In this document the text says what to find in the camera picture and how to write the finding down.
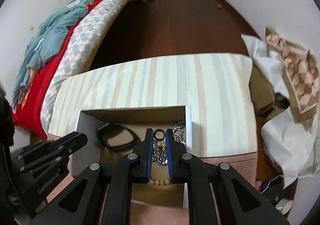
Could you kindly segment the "red blanket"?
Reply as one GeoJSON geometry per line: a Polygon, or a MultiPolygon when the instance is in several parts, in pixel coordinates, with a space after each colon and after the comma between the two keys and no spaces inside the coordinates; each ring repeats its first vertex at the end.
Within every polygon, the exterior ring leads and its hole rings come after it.
{"type": "MultiPolygon", "coordinates": [[[[87,5],[89,11],[93,9],[90,3],[87,5]]],[[[49,83],[66,51],[71,35],[82,19],[78,20],[69,28],[60,52],[56,56],[52,57],[42,69],[35,73],[30,89],[19,101],[16,111],[13,111],[13,118],[16,126],[22,126],[37,134],[39,137],[47,138],[47,134],[45,134],[43,129],[40,127],[40,111],[42,102],[49,87],[49,83]]]]}

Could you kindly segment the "striped pastel table cloth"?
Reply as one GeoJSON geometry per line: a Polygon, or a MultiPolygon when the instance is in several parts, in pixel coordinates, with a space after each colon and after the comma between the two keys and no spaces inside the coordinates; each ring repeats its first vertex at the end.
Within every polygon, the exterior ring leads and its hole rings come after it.
{"type": "Polygon", "coordinates": [[[71,132],[84,109],[183,105],[191,109],[194,155],[256,152],[252,66],[248,56],[202,53],[140,59],[76,75],[61,85],[48,132],[71,132]]]}

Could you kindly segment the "checkered bed quilt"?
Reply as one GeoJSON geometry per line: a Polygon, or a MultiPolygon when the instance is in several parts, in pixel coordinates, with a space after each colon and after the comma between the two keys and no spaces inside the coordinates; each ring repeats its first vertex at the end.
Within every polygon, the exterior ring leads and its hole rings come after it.
{"type": "Polygon", "coordinates": [[[40,127],[47,134],[54,103],[63,81],[90,68],[94,53],[114,20],[129,0],[95,0],[92,10],[75,27],[65,53],[45,93],[40,111],[40,127]]]}

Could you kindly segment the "geometric beige patterned cloth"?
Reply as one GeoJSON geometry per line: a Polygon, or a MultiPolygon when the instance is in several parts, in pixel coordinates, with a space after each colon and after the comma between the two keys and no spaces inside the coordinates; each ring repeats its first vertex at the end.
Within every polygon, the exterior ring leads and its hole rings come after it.
{"type": "Polygon", "coordinates": [[[289,41],[267,27],[268,52],[274,51],[283,64],[282,77],[289,92],[290,108],[295,123],[310,129],[319,101],[319,69],[316,57],[304,46],[289,41]]]}

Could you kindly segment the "teal blue blanket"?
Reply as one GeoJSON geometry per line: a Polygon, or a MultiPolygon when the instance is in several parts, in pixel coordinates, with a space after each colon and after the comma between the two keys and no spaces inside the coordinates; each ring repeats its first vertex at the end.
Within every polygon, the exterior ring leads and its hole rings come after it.
{"type": "Polygon", "coordinates": [[[19,101],[30,89],[35,73],[56,56],[65,41],[69,28],[89,12],[93,0],[61,0],[65,6],[51,14],[39,27],[37,34],[25,49],[24,60],[12,88],[12,108],[16,111],[19,101]]]}

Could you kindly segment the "black smart watch band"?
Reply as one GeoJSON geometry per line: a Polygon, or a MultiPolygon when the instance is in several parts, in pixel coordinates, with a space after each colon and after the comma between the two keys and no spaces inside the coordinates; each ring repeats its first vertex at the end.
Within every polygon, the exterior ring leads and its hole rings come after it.
{"type": "Polygon", "coordinates": [[[134,131],[122,124],[110,121],[98,127],[96,135],[101,146],[110,152],[132,149],[140,142],[140,138],[134,131]]]}

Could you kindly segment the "pink suede table cloth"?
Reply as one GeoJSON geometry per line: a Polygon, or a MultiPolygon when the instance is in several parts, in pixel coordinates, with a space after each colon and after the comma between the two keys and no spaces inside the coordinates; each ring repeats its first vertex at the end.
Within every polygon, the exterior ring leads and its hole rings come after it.
{"type": "MultiPolygon", "coordinates": [[[[226,162],[249,183],[255,183],[257,152],[203,157],[202,161],[214,166],[226,162]]],[[[96,170],[86,168],[32,219],[31,224],[100,224],[110,180],[103,166],[96,170]]],[[[171,224],[174,215],[183,216],[186,213],[185,184],[135,183],[127,190],[133,197],[128,204],[133,224],[171,224]]]]}

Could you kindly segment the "white round cup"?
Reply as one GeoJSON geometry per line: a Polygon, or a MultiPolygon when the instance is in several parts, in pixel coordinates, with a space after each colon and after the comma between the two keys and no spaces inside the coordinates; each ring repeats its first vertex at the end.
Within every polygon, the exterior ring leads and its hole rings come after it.
{"type": "Polygon", "coordinates": [[[293,200],[288,198],[282,198],[275,206],[277,211],[279,211],[282,215],[287,214],[292,208],[293,200]]]}

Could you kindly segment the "brown cardboard box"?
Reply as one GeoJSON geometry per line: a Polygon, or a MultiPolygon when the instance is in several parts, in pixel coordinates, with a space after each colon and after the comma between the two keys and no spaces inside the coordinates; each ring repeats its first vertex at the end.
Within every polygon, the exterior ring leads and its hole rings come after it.
{"type": "Polygon", "coordinates": [[[252,68],[249,88],[255,113],[259,117],[269,120],[290,107],[289,100],[274,92],[272,85],[255,65],[252,68]]]}

